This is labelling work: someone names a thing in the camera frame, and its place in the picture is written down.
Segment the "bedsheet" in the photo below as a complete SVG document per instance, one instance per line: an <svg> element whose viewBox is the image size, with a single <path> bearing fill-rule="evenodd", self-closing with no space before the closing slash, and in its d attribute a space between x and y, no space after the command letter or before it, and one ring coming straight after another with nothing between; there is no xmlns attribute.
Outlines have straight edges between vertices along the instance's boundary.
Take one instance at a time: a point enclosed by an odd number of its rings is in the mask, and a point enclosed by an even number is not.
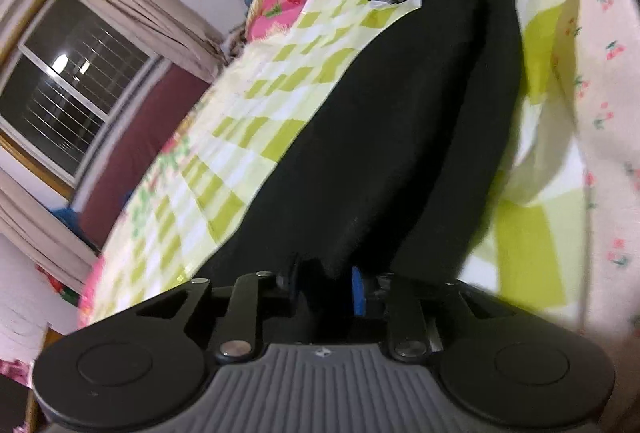
<svg viewBox="0 0 640 433"><path fill-rule="evenodd" d="M84 323L188 280L235 231L350 61L419 2L308 0L287 34L249 44L182 123L118 219L94 304L82 309ZM461 278L575 324L586 254L584 166L551 73L566 0L517 3L523 95Z"/></svg>

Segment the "black pants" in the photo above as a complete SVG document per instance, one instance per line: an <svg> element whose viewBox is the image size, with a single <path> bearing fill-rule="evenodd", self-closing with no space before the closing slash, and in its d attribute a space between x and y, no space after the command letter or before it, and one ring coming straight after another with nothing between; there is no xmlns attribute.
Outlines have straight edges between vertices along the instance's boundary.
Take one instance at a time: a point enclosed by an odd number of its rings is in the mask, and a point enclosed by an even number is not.
<svg viewBox="0 0 640 433"><path fill-rule="evenodd" d="M514 0L422 0L355 58L198 275L231 285L298 262L312 284L352 265L455 278L508 140L521 55Z"/></svg>

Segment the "window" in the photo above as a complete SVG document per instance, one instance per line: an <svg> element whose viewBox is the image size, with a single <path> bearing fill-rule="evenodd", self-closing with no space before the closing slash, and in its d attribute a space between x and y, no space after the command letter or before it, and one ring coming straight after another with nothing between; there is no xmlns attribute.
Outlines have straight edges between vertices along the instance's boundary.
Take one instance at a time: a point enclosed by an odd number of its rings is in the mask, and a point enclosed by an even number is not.
<svg viewBox="0 0 640 433"><path fill-rule="evenodd" d="M48 0L0 80L0 126L73 185L151 59L78 0Z"/></svg>

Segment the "bright light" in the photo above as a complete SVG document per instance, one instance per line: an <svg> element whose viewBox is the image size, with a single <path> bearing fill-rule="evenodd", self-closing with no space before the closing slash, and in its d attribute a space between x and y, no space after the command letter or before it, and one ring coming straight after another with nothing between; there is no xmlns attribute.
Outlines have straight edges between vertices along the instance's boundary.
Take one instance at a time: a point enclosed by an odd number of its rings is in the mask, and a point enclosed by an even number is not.
<svg viewBox="0 0 640 433"><path fill-rule="evenodd" d="M66 64L69 62L69 58L66 57L66 54L61 54L53 61L53 65L51 68L58 74L60 74L66 67Z"/></svg>

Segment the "circular cover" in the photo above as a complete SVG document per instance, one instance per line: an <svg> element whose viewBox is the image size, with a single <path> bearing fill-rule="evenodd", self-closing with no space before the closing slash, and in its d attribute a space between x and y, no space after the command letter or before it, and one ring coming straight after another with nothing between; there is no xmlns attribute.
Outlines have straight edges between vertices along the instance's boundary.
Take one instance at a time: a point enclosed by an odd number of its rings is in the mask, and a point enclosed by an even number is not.
<svg viewBox="0 0 640 433"><path fill-rule="evenodd" d="M442 352L440 376L464 407L492 422L553 428L592 418L607 402L614 372L575 334L460 339Z"/></svg>
<svg viewBox="0 0 640 433"><path fill-rule="evenodd" d="M202 352L168 321L103 321L53 344L33 369L47 418L78 430L115 431L177 412L204 379Z"/></svg>

